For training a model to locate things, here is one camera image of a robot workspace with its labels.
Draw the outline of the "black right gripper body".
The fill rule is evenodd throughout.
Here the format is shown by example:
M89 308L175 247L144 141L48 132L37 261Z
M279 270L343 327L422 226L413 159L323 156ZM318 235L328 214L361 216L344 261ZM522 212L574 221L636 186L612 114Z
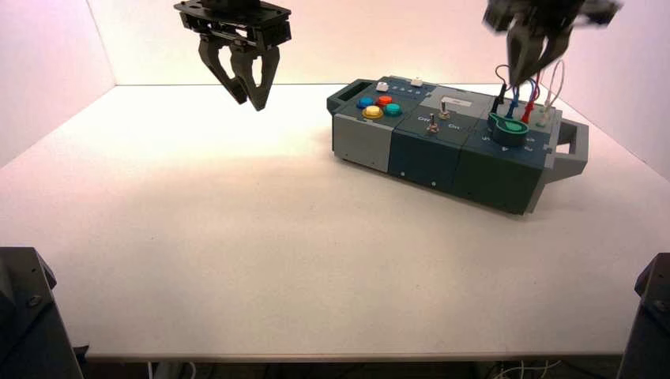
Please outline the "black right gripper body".
M608 25L623 8L619 1L489 1L483 22L495 32L519 24L532 30Z

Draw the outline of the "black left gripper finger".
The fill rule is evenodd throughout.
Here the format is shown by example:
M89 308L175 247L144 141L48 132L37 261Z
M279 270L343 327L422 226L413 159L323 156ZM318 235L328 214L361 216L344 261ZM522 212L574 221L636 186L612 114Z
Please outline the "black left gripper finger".
M278 47L260 51L251 46L231 45L231 68L235 74L229 92L238 103L251 102L256 111L265 108L280 60ZM254 61L261 61L261 80L254 79Z
M232 98L243 104L247 101L247 94L236 77L230 78L220 63L220 50L228 45L222 38L200 38L198 53L204 65L209 69L219 83L228 91Z

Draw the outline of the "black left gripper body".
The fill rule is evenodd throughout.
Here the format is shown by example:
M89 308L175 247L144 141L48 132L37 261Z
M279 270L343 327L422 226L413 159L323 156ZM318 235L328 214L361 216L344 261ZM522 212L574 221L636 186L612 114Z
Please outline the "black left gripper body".
M264 1L180 1L174 4L183 26L267 51L292 38L291 10Z

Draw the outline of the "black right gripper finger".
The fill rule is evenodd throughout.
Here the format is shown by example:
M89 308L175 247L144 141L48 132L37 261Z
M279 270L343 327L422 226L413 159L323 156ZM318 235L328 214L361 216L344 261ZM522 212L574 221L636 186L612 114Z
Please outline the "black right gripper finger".
M527 77L533 77L566 52L573 26L561 29L534 27L529 29Z
M510 84L514 87L540 72L545 66L545 27L537 22L515 23L507 33Z

